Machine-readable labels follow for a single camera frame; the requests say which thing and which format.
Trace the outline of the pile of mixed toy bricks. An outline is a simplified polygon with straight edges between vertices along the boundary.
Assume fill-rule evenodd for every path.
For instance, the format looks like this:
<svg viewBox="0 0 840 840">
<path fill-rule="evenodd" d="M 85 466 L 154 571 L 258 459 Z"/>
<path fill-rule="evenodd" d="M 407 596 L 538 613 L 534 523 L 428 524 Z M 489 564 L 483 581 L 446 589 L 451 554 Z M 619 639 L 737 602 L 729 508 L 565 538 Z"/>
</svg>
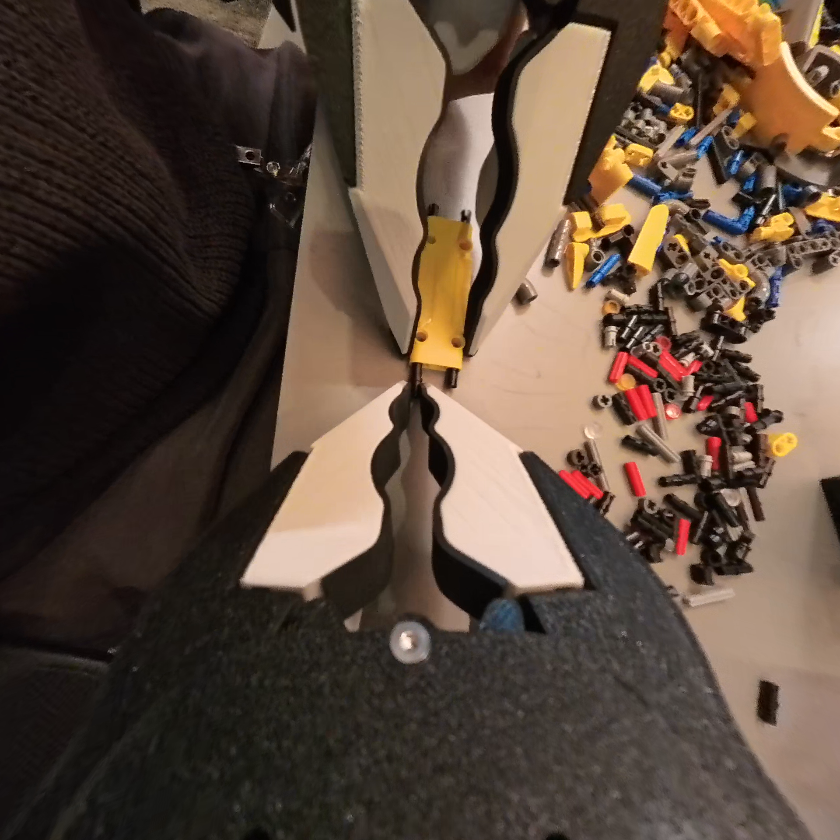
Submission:
<svg viewBox="0 0 840 840">
<path fill-rule="evenodd" d="M 669 2 L 658 51 L 591 176 L 580 288 L 633 296 L 652 270 L 696 313 L 758 331 L 781 284 L 839 268 L 839 3 Z"/>
</svg>

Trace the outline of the pile of black red pins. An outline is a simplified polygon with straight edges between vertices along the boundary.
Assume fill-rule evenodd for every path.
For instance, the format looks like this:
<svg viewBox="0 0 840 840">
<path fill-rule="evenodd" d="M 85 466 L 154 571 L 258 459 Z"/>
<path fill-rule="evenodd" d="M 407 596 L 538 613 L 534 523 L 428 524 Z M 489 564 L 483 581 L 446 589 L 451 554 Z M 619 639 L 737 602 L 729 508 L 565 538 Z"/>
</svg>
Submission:
<svg viewBox="0 0 840 840">
<path fill-rule="evenodd" d="M 742 343 L 756 311 L 687 313 L 655 281 L 580 291 L 561 313 L 561 481 L 655 572 L 675 564 L 687 607 L 729 600 L 760 569 L 768 486 L 797 446 Z"/>
</svg>

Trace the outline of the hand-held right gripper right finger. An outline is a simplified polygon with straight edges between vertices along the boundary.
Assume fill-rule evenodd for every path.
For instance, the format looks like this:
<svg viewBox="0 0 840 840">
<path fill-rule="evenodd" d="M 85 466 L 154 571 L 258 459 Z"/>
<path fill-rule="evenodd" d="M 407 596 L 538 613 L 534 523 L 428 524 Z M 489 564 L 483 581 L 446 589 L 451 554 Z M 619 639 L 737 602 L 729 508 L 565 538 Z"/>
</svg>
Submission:
<svg viewBox="0 0 840 840">
<path fill-rule="evenodd" d="M 433 507 L 438 588 L 469 615 L 505 598 L 581 591 L 585 577 L 526 453 L 436 386 L 421 386 Z"/>
</svg>

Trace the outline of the person's left hand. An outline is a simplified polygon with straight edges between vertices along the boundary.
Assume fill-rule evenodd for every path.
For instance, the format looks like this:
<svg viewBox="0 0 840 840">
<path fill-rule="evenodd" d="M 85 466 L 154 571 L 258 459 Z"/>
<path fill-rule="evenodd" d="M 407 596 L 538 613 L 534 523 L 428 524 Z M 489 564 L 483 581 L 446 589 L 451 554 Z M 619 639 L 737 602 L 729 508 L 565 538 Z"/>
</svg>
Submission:
<svg viewBox="0 0 840 840">
<path fill-rule="evenodd" d="M 523 36 L 529 31 L 529 29 L 529 12 L 525 5 L 523 3 L 519 3 L 509 17 L 506 27 L 499 37 L 497 49 L 497 66 L 499 69 L 499 73 L 502 73 L 509 66 L 514 49 L 517 47 Z"/>
</svg>

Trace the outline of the yellow wing piece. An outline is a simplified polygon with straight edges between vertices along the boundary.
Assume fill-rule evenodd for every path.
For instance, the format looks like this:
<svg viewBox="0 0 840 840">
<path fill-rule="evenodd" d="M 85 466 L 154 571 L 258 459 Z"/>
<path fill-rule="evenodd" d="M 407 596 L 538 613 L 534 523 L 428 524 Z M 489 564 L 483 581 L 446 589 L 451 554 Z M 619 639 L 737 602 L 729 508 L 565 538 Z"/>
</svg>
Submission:
<svg viewBox="0 0 840 840">
<path fill-rule="evenodd" d="M 613 236 L 632 223 L 632 215 L 622 203 L 606 205 L 593 215 L 577 212 L 571 215 L 571 239 L 575 243 L 585 243 L 593 239 Z"/>
</svg>

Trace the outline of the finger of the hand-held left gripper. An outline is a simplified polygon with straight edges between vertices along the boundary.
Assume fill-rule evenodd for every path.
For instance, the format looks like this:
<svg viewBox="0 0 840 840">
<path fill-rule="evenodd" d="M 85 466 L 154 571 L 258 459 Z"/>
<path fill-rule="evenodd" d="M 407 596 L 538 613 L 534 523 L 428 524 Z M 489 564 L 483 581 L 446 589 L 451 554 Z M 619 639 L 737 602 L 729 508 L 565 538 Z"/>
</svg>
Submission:
<svg viewBox="0 0 840 840">
<path fill-rule="evenodd" d="M 497 186 L 480 226 L 483 252 L 465 340 L 476 356 L 560 221 L 612 33 L 568 23 L 531 33 L 493 98 Z"/>
<path fill-rule="evenodd" d="M 422 162 L 443 117 L 448 60 L 410 2 L 353 2 L 357 184 L 349 196 L 395 342 L 412 352 L 425 245 Z"/>
</svg>

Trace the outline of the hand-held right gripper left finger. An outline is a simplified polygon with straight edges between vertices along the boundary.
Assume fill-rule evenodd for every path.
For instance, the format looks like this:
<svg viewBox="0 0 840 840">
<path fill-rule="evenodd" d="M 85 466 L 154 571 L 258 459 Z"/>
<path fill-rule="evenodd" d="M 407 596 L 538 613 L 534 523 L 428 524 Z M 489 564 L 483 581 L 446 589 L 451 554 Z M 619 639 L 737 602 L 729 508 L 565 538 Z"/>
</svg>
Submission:
<svg viewBox="0 0 840 840">
<path fill-rule="evenodd" d="M 327 600 L 341 615 L 384 592 L 394 567 L 387 487 L 411 408 L 410 384 L 399 382 L 313 444 L 242 587 Z"/>
</svg>

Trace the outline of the yellow panel brick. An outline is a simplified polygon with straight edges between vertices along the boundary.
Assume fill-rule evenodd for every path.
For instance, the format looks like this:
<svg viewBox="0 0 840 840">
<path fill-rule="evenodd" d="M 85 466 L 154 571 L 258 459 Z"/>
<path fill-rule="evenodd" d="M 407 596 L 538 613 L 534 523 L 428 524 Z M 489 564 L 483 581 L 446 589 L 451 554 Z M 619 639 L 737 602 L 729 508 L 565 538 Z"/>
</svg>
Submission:
<svg viewBox="0 0 840 840">
<path fill-rule="evenodd" d="M 428 218 L 418 276 L 422 307 L 411 363 L 439 372 L 463 369 L 473 262 L 472 225 Z"/>
</svg>

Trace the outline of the person's dark trousers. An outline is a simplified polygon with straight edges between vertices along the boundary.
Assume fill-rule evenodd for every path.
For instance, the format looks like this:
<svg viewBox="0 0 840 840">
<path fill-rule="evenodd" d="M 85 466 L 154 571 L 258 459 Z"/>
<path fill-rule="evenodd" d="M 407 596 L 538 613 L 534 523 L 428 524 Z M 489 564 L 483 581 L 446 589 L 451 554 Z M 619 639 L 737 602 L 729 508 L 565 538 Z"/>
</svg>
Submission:
<svg viewBox="0 0 840 840">
<path fill-rule="evenodd" d="M 212 525 L 270 472 L 299 248 L 267 255 L 266 308 L 225 388 L 2 584 L 2 643 L 105 655 Z"/>
</svg>

